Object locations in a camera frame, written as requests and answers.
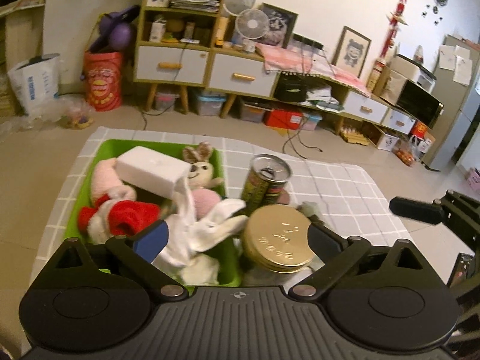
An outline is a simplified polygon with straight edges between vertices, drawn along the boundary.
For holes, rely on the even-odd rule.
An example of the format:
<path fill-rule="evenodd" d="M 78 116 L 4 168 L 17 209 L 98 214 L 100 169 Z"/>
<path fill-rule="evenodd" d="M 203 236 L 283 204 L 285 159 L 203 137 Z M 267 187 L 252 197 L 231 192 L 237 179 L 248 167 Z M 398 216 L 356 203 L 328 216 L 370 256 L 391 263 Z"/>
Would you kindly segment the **wooden shelf cabinet with drawers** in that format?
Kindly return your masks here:
<path fill-rule="evenodd" d="M 224 0 L 142 0 L 133 78 L 148 84 L 149 111 L 160 86 L 173 86 L 183 111 L 190 89 L 225 94 L 227 116 L 240 95 L 270 99 L 278 74 L 264 68 L 257 52 L 227 46 L 232 20 L 221 14 Z"/>

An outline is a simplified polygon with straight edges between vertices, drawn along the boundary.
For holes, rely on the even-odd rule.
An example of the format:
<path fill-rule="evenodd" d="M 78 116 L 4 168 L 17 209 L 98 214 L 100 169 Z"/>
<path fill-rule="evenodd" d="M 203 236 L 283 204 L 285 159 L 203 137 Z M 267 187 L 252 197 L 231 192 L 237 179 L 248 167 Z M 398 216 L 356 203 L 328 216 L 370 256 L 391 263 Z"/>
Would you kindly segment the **Santa Claus plush toy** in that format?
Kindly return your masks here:
<path fill-rule="evenodd" d="M 104 244 L 113 236 L 135 236 L 160 218 L 158 205 L 105 193 L 92 207 L 82 207 L 78 230 L 94 244 Z"/>

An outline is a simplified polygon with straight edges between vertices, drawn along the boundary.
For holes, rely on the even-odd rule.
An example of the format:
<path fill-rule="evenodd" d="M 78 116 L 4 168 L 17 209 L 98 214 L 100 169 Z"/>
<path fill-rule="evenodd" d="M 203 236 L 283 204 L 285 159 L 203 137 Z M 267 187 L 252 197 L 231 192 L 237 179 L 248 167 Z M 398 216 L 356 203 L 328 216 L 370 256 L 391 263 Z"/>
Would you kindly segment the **pink plush toy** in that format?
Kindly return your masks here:
<path fill-rule="evenodd" d="M 137 187 L 122 181 L 115 170 L 116 158 L 97 163 L 90 182 L 90 200 L 93 204 L 104 194 L 110 197 L 137 199 Z M 202 219 L 221 200 L 211 189 L 191 190 L 196 218 Z"/>

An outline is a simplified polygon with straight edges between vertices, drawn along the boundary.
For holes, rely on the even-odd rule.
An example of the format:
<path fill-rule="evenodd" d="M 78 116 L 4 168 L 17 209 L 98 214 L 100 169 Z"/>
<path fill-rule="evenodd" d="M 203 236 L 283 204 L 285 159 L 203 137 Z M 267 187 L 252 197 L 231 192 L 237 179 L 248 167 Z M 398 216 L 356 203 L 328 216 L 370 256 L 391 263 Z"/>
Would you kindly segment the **clear plastic storage box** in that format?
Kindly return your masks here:
<path fill-rule="evenodd" d="M 193 103 L 199 116 L 219 116 L 225 102 L 225 96 L 202 96 L 193 92 Z"/>

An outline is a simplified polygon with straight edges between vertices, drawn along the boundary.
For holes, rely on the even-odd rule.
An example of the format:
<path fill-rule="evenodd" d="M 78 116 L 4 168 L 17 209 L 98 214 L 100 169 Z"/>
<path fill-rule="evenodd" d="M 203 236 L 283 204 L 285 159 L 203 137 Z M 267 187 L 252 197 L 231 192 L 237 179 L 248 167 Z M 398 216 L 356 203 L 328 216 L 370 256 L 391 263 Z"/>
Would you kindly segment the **black bag on shelf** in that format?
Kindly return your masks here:
<path fill-rule="evenodd" d="M 273 97 L 282 102 L 304 102 L 311 86 L 310 77 L 281 74 Z"/>

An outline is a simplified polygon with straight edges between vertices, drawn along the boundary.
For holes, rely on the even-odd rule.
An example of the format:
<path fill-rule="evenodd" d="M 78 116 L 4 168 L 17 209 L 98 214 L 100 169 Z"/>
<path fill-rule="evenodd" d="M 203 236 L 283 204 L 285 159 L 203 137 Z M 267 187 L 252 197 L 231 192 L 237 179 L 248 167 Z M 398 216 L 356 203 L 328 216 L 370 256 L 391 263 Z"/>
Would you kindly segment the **round gold tin lid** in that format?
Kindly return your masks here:
<path fill-rule="evenodd" d="M 244 253 L 254 264 L 270 272 L 298 272 L 313 259 L 308 245 L 310 224 L 292 206 L 262 206 L 250 215 L 242 233 Z"/>

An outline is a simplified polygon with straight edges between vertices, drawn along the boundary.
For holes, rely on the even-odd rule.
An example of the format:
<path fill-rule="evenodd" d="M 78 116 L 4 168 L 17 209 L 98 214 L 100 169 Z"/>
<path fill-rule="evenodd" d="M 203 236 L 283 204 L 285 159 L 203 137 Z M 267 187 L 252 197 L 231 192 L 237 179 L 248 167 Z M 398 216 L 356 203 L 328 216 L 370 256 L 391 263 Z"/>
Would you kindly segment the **small beige bunny doll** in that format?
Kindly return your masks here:
<path fill-rule="evenodd" d="M 213 147 L 208 141 L 182 150 L 183 160 L 190 164 L 188 184 L 191 190 L 215 189 L 224 183 L 222 178 L 214 177 L 214 166 L 210 163 L 212 154 Z"/>

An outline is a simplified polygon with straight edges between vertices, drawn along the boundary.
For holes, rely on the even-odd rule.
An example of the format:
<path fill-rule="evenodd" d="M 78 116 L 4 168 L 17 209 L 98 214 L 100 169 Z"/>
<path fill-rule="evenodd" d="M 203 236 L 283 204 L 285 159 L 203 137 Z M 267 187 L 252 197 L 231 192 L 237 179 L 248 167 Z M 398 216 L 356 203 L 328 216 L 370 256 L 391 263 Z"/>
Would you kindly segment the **framed cartoon drawing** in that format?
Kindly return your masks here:
<path fill-rule="evenodd" d="M 371 40 L 356 30 L 344 26 L 332 64 L 360 78 L 365 66 Z"/>

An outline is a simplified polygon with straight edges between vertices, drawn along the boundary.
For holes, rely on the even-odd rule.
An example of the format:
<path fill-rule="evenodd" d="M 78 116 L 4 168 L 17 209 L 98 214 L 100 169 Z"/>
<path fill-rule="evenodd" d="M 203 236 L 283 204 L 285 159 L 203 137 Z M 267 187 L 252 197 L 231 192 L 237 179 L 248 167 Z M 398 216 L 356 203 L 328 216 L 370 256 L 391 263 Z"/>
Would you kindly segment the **white printer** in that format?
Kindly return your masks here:
<path fill-rule="evenodd" d="M 432 72 L 428 71 L 420 63 L 403 55 L 396 55 L 391 60 L 391 69 L 421 86 L 429 93 L 433 91 L 436 84 L 436 77 Z"/>

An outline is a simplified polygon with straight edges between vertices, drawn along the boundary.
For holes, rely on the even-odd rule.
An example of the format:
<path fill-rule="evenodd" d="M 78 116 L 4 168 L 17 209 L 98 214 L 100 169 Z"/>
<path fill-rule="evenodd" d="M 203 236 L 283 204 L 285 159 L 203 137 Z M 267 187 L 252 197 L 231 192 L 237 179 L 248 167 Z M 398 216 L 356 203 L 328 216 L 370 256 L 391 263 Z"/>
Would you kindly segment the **purple balloon toy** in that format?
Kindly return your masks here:
<path fill-rule="evenodd" d="M 95 24 L 98 37 L 87 50 L 100 53 L 104 50 L 124 51 L 136 36 L 134 20 L 139 16 L 141 7 L 133 5 L 121 11 L 101 14 Z"/>

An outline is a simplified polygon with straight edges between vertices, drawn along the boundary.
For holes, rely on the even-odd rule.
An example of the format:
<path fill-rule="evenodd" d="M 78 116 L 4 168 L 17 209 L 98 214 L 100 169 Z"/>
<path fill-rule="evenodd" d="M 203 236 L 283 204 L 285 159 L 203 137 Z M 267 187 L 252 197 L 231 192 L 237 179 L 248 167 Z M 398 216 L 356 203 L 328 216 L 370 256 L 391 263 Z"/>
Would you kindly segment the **black microwave oven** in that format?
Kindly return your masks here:
<path fill-rule="evenodd" d="M 408 112 L 429 128 L 434 127 L 443 113 L 442 102 L 418 84 L 391 69 L 388 70 L 379 97 Z"/>

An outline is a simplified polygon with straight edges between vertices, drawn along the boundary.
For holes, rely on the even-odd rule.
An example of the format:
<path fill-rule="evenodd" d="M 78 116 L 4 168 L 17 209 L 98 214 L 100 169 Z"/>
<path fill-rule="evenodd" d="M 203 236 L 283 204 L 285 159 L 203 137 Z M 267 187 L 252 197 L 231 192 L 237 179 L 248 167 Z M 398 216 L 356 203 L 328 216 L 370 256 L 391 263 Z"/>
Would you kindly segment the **white foam block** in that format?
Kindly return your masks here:
<path fill-rule="evenodd" d="M 136 146 L 116 158 L 118 177 L 160 197 L 171 198 L 180 180 L 187 177 L 187 162 L 143 146 Z"/>

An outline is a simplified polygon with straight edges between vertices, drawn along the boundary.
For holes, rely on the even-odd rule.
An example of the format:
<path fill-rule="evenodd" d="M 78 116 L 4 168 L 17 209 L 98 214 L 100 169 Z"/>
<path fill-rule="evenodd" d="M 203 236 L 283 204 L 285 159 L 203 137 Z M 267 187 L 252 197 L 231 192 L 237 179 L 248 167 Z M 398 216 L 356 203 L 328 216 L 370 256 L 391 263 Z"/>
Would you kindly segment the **long low TV cabinet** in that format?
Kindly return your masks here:
<path fill-rule="evenodd" d="M 304 51 L 308 54 L 326 54 L 319 49 L 305 46 L 292 47 L 288 50 Z M 338 117 L 338 122 L 352 119 L 368 122 L 397 133 L 408 134 L 414 127 L 416 119 L 408 112 L 389 104 L 385 100 L 371 94 L 366 97 L 346 86 L 315 76 L 304 76 L 312 79 L 312 86 L 307 91 L 307 100 L 298 103 L 314 111 L 330 113 Z"/>

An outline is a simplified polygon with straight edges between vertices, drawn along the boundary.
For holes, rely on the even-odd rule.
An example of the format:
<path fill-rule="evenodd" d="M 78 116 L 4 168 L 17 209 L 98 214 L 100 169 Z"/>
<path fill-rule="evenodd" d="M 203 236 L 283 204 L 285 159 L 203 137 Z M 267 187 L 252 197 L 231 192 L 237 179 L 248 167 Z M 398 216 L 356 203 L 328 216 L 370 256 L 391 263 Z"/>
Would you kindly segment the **framed cat picture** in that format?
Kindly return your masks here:
<path fill-rule="evenodd" d="M 298 14 L 267 3 L 262 3 L 259 9 L 268 17 L 268 30 L 257 41 L 286 49 L 293 34 Z"/>

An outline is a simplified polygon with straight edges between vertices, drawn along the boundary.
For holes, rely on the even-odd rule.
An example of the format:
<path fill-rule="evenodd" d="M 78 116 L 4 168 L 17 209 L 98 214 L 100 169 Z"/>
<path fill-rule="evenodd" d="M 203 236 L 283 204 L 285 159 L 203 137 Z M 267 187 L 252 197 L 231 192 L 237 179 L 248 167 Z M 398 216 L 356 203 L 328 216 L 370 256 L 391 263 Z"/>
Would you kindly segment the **white rabbit plush toy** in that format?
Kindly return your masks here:
<path fill-rule="evenodd" d="M 152 265 L 185 286 L 218 285 L 221 264 L 206 252 L 245 228 L 248 217 L 238 214 L 245 202 L 237 198 L 222 199 L 198 219 L 186 178 L 176 186 L 173 202 L 176 213 L 166 218 L 168 243 Z"/>

